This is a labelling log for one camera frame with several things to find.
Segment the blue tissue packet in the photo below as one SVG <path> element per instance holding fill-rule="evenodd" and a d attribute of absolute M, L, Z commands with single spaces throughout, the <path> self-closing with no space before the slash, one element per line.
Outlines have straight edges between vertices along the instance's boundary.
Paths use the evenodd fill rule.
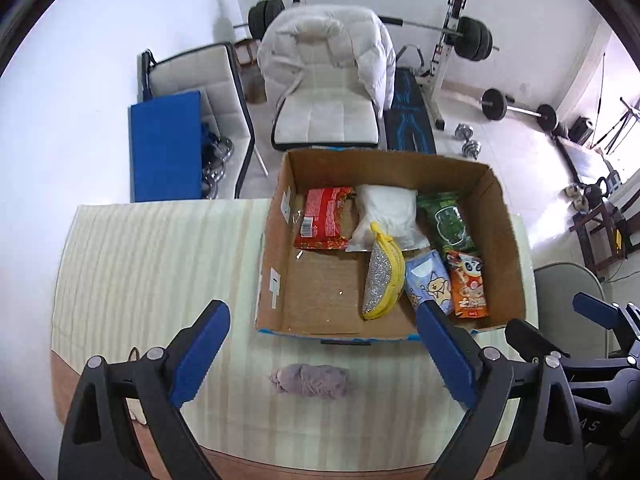
<path fill-rule="evenodd" d="M 406 261 L 404 289 L 413 309 L 425 301 L 434 301 L 446 315 L 454 310 L 450 278 L 437 250 Z"/>

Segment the orange panda snack packet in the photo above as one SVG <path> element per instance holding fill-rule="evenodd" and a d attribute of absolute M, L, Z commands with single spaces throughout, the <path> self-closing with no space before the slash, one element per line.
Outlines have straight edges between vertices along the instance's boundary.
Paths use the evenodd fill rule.
<path fill-rule="evenodd" d="M 457 318 L 487 318 L 488 305 L 484 293 L 483 261 L 464 252 L 446 252 L 451 283 L 451 299 Z"/>

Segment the yellow silver scrub sponge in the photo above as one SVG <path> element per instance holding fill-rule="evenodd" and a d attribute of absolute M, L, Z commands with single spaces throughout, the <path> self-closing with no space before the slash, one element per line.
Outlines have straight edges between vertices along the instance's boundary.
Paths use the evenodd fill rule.
<path fill-rule="evenodd" d="M 376 222 L 370 224 L 374 243 L 364 285 L 361 314 L 366 321 L 390 313 L 405 284 L 405 258 L 390 234 Z"/>

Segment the purple fluffy cloth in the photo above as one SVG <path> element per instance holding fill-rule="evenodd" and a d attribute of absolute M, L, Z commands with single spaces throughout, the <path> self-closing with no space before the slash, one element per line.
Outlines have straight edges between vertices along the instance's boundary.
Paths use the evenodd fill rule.
<path fill-rule="evenodd" d="M 346 368 L 303 363 L 280 367 L 269 380 L 280 393 L 331 400 L 342 398 L 350 383 Z"/>

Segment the green wet wipes packet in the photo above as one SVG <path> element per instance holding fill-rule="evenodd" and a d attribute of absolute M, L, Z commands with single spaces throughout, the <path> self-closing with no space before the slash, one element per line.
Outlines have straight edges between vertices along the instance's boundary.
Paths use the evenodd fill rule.
<path fill-rule="evenodd" d="M 455 192 L 419 195 L 416 199 L 416 206 L 426 214 L 431 241 L 443 256 L 447 252 L 477 252 L 458 201 L 459 194 Z"/>

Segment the white soft packet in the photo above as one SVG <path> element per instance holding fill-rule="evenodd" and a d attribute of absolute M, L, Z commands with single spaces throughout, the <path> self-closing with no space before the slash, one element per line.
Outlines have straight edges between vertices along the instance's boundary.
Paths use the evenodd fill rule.
<path fill-rule="evenodd" d="M 375 239 L 371 223 L 393 237 L 402 252 L 431 245 L 416 222 L 418 192 L 396 186 L 363 184 L 356 187 L 358 226 L 347 243 L 346 252 L 370 252 Z"/>

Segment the grey round stool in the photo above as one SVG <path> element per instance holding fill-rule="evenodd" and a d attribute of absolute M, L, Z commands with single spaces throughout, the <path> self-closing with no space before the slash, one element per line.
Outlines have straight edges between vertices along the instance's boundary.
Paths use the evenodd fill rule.
<path fill-rule="evenodd" d="M 608 332 L 573 308 L 578 292 L 604 299 L 594 274 L 577 263 L 558 262 L 536 269 L 534 279 L 541 333 L 573 359 L 605 358 Z"/>

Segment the dark wooden rack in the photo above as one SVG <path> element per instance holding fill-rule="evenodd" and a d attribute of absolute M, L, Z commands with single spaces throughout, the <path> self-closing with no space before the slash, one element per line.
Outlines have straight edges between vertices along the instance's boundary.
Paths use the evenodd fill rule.
<path fill-rule="evenodd" d="M 570 232 L 577 235 L 585 267 L 600 281 L 603 271 L 627 258 L 624 222 L 620 210 L 607 198 L 593 210 L 573 216 Z"/>

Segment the cardboard milk box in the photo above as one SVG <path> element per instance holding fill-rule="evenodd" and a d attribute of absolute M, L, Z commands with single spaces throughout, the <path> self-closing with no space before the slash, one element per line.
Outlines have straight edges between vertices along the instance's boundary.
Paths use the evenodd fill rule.
<path fill-rule="evenodd" d="M 492 170 L 410 152 L 287 152 L 267 217 L 256 328 L 410 339 L 408 278 L 465 328 L 525 315 L 518 244 Z"/>

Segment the red snack packet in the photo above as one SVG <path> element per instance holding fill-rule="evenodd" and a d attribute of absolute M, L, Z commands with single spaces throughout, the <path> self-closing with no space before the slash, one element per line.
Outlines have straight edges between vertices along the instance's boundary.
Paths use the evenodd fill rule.
<path fill-rule="evenodd" d="M 354 195 L 350 186 L 309 190 L 294 246 L 303 250 L 344 250 L 348 238 L 343 235 L 342 215 L 347 200 Z"/>

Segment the blue foam pad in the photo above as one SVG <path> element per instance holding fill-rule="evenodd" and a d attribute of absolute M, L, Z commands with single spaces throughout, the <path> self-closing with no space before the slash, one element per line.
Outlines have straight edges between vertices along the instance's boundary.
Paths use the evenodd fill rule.
<path fill-rule="evenodd" d="M 129 109 L 131 200 L 201 197 L 201 96 L 161 96 Z"/>

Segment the blue black weight bench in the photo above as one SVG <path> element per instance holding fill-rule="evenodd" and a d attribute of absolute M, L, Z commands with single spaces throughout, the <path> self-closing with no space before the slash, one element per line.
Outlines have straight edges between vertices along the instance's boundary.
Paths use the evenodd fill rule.
<path fill-rule="evenodd" d="M 420 86 L 408 68 L 395 72 L 392 107 L 383 114 L 390 151 L 436 154 L 433 130 Z"/>

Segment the barbell on floor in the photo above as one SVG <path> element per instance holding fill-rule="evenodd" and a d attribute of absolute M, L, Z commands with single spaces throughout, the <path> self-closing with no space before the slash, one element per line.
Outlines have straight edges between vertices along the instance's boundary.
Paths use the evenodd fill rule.
<path fill-rule="evenodd" d="M 549 104 L 541 104 L 536 110 L 529 110 L 516 106 L 498 89 L 487 89 L 480 99 L 480 108 L 484 116 L 492 122 L 500 122 L 508 113 L 515 113 L 533 117 L 545 133 L 552 132 L 558 125 L 559 119 L 555 109 Z"/>

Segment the barbell rack with weights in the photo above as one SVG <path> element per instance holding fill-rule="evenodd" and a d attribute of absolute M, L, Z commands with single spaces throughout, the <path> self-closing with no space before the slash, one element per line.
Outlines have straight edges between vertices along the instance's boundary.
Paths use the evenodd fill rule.
<path fill-rule="evenodd" d="M 431 118 L 435 119 L 436 129 L 440 131 L 444 131 L 446 122 L 440 114 L 437 95 L 442 88 L 450 56 L 455 53 L 464 60 L 480 62 L 489 58 L 489 55 L 494 51 L 500 51 L 500 48 L 494 44 L 494 37 L 490 29 L 483 22 L 461 15 L 467 1 L 447 0 L 444 24 L 440 27 L 378 14 L 382 23 L 387 26 L 416 27 L 439 33 L 428 66 L 424 62 L 424 58 L 421 58 L 420 47 L 413 46 L 422 60 L 416 76 L 413 77 L 426 81 L 422 82 L 423 88 L 426 89 L 426 106 L 428 111 L 433 114 Z M 292 0 L 292 6 L 300 4 L 302 4 L 302 0 Z M 277 15 L 276 10 L 280 12 L 284 9 L 283 0 L 260 0 L 250 8 L 248 18 L 243 18 L 243 23 L 234 24 L 233 29 L 248 32 L 250 38 L 262 40 L 267 26 Z"/>

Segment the white down jacket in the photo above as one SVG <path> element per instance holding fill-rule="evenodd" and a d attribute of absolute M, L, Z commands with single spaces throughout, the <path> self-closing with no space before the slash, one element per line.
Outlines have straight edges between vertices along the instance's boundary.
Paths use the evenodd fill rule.
<path fill-rule="evenodd" d="M 307 4 L 278 14 L 268 25 L 257 55 L 269 101 L 281 103 L 302 82 L 310 66 L 303 58 L 303 44 L 327 47 L 334 67 L 355 66 L 378 113 L 392 106 L 396 53 L 390 33 L 372 10 Z"/>

